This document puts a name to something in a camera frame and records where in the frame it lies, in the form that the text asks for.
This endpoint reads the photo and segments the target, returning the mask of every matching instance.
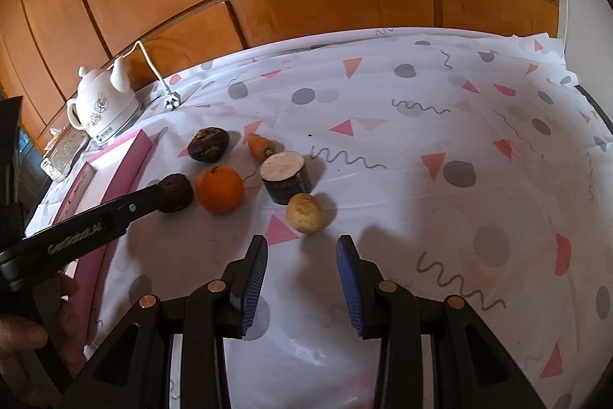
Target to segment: potato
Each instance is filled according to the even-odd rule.
[[[324,226],[324,212],[317,200],[306,193],[292,196],[287,204],[286,218],[296,231],[311,234]]]

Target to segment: kettle spout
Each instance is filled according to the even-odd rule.
[[[130,88],[130,80],[123,66],[123,57],[119,56],[113,63],[113,70],[110,76],[111,85],[119,92],[128,92]]]

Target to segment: tablecloth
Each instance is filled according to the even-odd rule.
[[[174,172],[194,182],[207,166],[186,147],[216,126],[231,131],[220,163],[246,194],[226,216],[194,202],[130,226],[107,252],[88,353],[140,296],[190,294],[264,234],[255,323],[225,341],[233,407],[368,408],[379,344],[351,328],[335,265],[350,234],[414,295],[465,297],[548,407],[579,407],[613,354],[611,134],[574,88],[560,40],[454,33],[380,28],[243,51],[167,79],[189,96],[174,112],[151,102],[157,84],[140,92],[146,109],[127,133],[142,128],[154,147],[133,189]],[[325,230],[287,224],[250,131],[306,157]],[[69,185],[54,183],[29,233]],[[171,388],[176,404],[176,373]]]

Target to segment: kettle handle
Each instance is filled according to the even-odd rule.
[[[66,102],[66,112],[68,113],[68,121],[72,125],[72,127],[77,130],[84,130],[85,126],[79,120],[79,115],[77,115],[77,100],[75,98],[68,99]]]

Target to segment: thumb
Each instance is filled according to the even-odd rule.
[[[0,314],[0,359],[22,350],[42,348],[47,332],[42,326],[11,314]]]

